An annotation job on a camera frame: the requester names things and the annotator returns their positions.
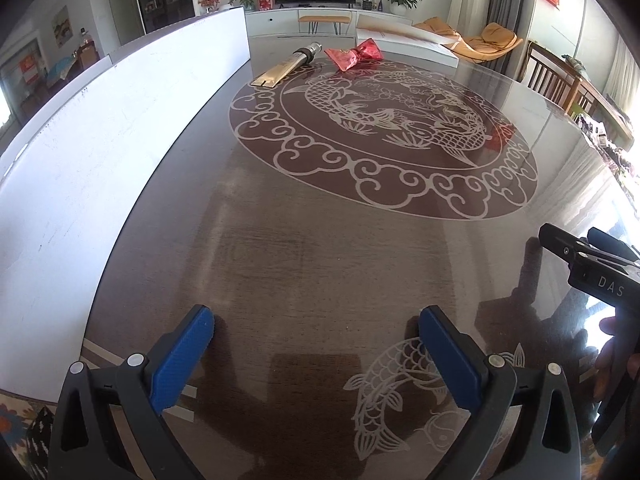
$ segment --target wall picture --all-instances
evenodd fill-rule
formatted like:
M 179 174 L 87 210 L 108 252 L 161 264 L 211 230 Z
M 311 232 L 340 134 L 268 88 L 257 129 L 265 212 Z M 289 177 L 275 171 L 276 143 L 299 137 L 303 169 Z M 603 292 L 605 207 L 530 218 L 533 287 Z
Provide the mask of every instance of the wall picture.
M 69 10 L 66 6 L 60 9 L 60 12 L 53 17 L 51 22 L 53 34 L 56 37 L 58 47 L 63 46 L 74 34 L 71 30 L 71 22 L 69 21 Z

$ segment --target human hand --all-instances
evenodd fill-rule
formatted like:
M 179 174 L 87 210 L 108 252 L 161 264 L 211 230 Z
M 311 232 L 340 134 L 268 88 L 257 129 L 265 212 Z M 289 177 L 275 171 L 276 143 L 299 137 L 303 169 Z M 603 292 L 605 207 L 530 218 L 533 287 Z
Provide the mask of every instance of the human hand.
M 616 318 L 606 317 L 600 321 L 600 330 L 605 334 L 612 336 L 616 335 Z M 609 385 L 609 378 L 611 375 L 611 364 L 613 362 L 613 345 L 614 339 L 609 339 L 594 364 L 598 374 L 596 375 L 596 385 L 593 389 L 594 400 L 604 399 L 607 393 L 607 386 Z M 640 368 L 640 354 L 632 354 L 629 356 L 629 360 L 626 362 L 626 371 L 629 373 L 632 379 L 638 374 Z

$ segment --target glossy tabletop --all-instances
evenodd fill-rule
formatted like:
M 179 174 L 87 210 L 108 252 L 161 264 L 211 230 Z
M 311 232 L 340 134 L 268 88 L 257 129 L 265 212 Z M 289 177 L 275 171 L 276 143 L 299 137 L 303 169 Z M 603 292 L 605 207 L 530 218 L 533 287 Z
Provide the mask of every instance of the glossy tabletop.
M 561 364 L 585 436 L 608 310 L 536 235 L 595 225 L 638 243 L 598 154 L 555 105 L 465 62 L 388 54 L 339 75 L 321 57 L 246 86 L 306 43 L 255 40 L 169 150 L 84 357 L 148 351 L 205 304 L 216 331 L 179 401 L 193 421 L 165 418 L 206 478 L 423 479 L 466 420 L 417 340 L 437 304 L 486 352 Z

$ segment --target door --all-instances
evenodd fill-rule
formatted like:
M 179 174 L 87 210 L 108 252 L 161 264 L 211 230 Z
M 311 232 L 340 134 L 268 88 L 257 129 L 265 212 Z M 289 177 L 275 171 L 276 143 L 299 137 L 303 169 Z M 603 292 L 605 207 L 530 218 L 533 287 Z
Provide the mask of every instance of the door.
M 138 6 L 134 0 L 109 0 L 109 4 L 120 45 L 143 35 Z

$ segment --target plant pot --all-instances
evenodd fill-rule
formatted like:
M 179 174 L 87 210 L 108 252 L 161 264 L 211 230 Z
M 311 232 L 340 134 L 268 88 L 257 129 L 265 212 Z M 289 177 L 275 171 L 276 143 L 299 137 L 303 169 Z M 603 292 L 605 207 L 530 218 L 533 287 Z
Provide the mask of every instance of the plant pot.
M 395 14 L 396 16 L 404 16 L 409 9 L 407 9 L 406 6 L 404 5 L 399 5 L 393 2 L 390 5 L 389 10 L 391 11 L 392 14 Z

